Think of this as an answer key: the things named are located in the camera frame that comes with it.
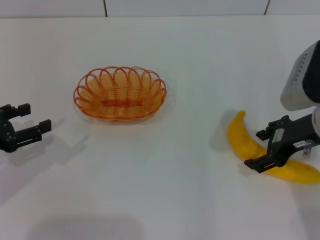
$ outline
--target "white table surface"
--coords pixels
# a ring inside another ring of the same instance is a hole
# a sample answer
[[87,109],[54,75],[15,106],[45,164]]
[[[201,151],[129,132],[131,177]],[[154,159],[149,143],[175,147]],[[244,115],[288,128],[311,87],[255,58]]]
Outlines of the white table surface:
[[[0,104],[31,104],[16,129],[43,141],[0,152],[0,240],[315,240],[320,185],[248,169],[226,127],[289,114],[280,94],[320,16],[0,20]],[[94,68],[141,66],[167,83],[136,124],[90,120],[73,90]],[[320,150],[309,163],[320,167]]]

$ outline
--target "orange wire basket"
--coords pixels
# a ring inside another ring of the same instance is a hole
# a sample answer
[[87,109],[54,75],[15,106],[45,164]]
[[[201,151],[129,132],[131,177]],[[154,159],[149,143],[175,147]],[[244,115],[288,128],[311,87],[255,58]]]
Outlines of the orange wire basket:
[[166,95],[166,84],[154,71],[108,66],[85,75],[74,90],[73,101],[90,117],[129,121],[154,114]]

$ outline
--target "white wall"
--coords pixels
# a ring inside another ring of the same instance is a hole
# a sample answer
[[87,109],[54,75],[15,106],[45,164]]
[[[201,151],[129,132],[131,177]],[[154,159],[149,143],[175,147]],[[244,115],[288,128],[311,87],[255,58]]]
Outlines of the white wall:
[[268,15],[318,15],[320,0],[271,0]]
[[103,0],[0,0],[0,18],[104,16]]
[[268,0],[106,0],[110,17],[262,15]]

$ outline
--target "yellow banana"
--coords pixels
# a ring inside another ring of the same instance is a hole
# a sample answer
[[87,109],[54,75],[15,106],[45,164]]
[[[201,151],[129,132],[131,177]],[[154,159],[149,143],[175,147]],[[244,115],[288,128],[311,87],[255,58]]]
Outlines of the yellow banana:
[[[267,153],[267,150],[255,142],[248,134],[243,122],[245,111],[239,111],[228,127],[228,139],[236,154],[243,160],[257,159]],[[296,160],[289,159],[283,167],[274,167],[266,174],[301,184],[320,183],[320,171]]]

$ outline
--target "toy banana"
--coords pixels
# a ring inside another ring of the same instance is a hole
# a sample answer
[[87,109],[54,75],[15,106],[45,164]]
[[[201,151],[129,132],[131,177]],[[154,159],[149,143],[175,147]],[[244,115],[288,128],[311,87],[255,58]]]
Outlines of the toy banana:
[[[227,131],[228,140],[233,150],[243,161],[257,159],[267,153],[267,150],[248,134],[243,123],[245,115],[245,111],[239,111]],[[320,171],[308,164],[292,159],[289,159],[284,166],[271,168],[266,170],[265,173],[301,184],[320,183]]]

